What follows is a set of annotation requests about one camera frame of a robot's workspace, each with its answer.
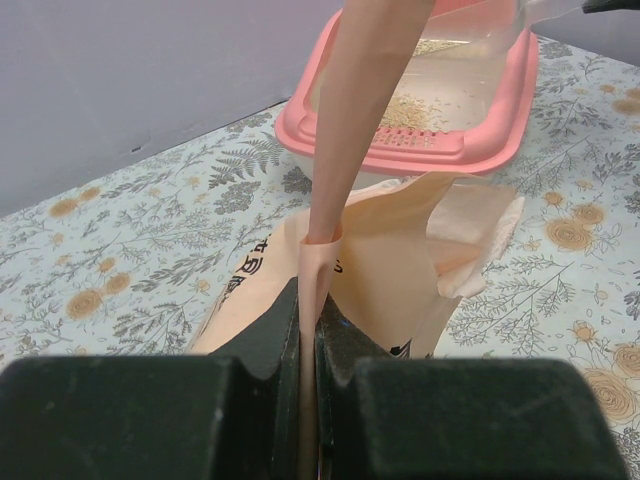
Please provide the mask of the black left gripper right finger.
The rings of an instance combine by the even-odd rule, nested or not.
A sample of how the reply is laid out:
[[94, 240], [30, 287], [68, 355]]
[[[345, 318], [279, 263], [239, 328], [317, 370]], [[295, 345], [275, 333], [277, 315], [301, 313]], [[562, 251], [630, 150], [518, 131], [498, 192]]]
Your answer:
[[327, 301], [316, 328], [322, 479], [625, 479], [594, 394], [554, 359], [391, 355]]

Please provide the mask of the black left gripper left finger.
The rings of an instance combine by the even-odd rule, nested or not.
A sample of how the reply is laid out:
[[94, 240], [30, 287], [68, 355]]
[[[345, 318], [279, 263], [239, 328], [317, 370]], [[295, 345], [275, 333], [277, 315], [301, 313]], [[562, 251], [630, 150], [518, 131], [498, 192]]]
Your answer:
[[292, 479], [297, 283], [209, 354], [49, 356], [1, 374], [5, 479]]

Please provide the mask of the clear plastic litter scoop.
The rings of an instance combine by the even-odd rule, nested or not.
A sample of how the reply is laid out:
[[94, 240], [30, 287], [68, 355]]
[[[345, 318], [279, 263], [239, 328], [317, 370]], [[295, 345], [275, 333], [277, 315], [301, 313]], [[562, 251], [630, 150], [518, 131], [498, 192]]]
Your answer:
[[582, 1], [436, 1], [425, 39], [510, 48], [522, 31], [543, 20], [579, 9]]

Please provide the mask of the peach cat litter bag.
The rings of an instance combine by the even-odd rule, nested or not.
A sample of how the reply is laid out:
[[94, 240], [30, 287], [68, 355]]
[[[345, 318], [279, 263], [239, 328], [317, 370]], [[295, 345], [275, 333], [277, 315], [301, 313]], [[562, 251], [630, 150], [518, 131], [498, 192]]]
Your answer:
[[431, 354], [459, 302], [484, 289], [522, 211], [509, 187], [451, 173], [355, 190], [376, 129], [434, 10], [431, 1], [348, 1], [320, 92], [310, 207], [238, 265], [191, 345], [210, 353], [298, 286], [294, 475], [317, 475], [316, 325], [327, 299], [385, 348]]

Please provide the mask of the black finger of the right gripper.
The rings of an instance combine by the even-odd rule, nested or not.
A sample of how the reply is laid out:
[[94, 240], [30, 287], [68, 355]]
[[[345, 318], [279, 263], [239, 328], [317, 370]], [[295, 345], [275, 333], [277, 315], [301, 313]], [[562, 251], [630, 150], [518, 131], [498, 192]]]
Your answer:
[[640, 0], [585, 0], [584, 13], [603, 13], [618, 10], [639, 11]]

